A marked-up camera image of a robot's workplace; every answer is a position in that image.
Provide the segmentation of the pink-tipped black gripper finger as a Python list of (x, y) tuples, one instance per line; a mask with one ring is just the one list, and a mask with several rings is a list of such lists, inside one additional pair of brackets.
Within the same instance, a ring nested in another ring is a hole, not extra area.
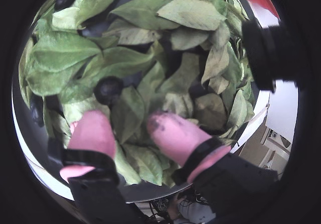
[(144, 214), (120, 193), (114, 157), (116, 144), (108, 118), (99, 110), (84, 113), (67, 149), (48, 140), (48, 159), (71, 190), (77, 209), (89, 223), (143, 223)]
[(277, 196), (276, 171), (263, 169), (230, 152), (192, 122), (157, 111), (147, 130), (161, 152), (179, 164), (172, 177), (177, 185), (192, 184), (216, 214), (216, 220), (254, 220)]

